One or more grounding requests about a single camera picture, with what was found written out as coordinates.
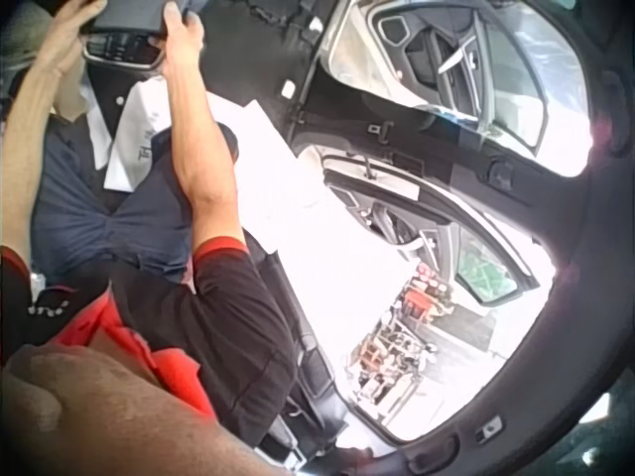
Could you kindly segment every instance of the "person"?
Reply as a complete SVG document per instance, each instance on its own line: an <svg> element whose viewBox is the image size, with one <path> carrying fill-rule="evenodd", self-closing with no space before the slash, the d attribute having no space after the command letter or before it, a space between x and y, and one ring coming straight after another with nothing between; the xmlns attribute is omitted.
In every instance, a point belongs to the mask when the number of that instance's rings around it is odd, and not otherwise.
<svg viewBox="0 0 635 476"><path fill-rule="evenodd" d="M90 348L23 346L2 371L2 390L6 439L34 466L17 468L3 457L2 474L289 474L216 421Z"/></svg>
<svg viewBox="0 0 635 476"><path fill-rule="evenodd" d="M50 117L80 55L79 28L105 5L87 1L56 14L7 119L2 365L25 344L88 346L253 447L295 381L294 341L246 247L232 159L198 69L202 24L167 4L172 153L108 213L81 179L86 150L64 135L73 124ZM191 250L195 292L165 276ZM54 284L35 302L32 263Z"/></svg>

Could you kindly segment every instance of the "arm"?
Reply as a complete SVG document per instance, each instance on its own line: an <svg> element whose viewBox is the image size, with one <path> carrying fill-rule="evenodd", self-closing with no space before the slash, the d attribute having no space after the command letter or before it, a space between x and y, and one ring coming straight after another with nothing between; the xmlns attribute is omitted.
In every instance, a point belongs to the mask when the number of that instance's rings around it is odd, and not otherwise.
<svg viewBox="0 0 635 476"><path fill-rule="evenodd" d="M31 262L31 213L42 174L44 134L61 78L78 59L79 27L104 0L69 0L54 18L7 119L2 150L2 244Z"/></svg>
<svg viewBox="0 0 635 476"><path fill-rule="evenodd" d="M184 25L169 3L164 75L172 114L172 154L175 173L192 208L192 249L210 238L228 236L243 244L238 219L236 179L224 137L207 104L198 69L203 29L197 15Z"/></svg>

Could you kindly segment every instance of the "blue pants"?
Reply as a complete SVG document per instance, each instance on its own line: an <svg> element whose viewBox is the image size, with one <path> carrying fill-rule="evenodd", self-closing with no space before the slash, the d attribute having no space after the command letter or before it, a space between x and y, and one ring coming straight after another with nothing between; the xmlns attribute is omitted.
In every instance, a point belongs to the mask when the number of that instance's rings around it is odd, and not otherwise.
<svg viewBox="0 0 635 476"><path fill-rule="evenodd" d="M191 254L191 207L174 174L170 134L153 138L150 173L111 212L83 177L86 164L94 169L86 121L51 118L31 226L34 269L49 283L88 262L118 260L180 279Z"/></svg>

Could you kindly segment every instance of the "black shirt with red trim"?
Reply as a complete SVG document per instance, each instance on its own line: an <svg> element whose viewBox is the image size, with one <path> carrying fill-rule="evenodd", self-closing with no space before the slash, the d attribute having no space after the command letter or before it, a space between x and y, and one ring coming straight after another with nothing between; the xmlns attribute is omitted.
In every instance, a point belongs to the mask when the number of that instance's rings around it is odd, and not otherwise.
<svg viewBox="0 0 635 476"><path fill-rule="evenodd" d="M87 345L97 329L164 387L255 446L295 380L291 331L246 247L219 237L193 258L195 293L121 262L89 263L32 302L22 260L2 248L4 365L24 344Z"/></svg>

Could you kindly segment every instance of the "red sleeve cuff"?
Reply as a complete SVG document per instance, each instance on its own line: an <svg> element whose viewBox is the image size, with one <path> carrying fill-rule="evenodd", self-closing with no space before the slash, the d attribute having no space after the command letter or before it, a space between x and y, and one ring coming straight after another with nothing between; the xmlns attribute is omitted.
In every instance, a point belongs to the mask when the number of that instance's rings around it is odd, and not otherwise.
<svg viewBox="0 0 635 476"><path fill-rule="evenodd" d="M7 260L9 263L15 266L18 271L20 271L20 273L27 279L27 281L31 278L31 275L29 274L29 268L27 267L27 265L25 265L24 261L22 261L22 258L20 258L20 256L11 248L7 246L0 246L0 256L2 256L3 261Z"/></svg>
<svg viewBox="0 0 635 476"><path fill-rule="evenodd" d="M238 250L249 253L247 245L245 245L242 241L230 236L216 236L215 238L211 238L203 242L198 246L198 248L196 248L192 261L196 264L203 257L219 250Z"/></svg>

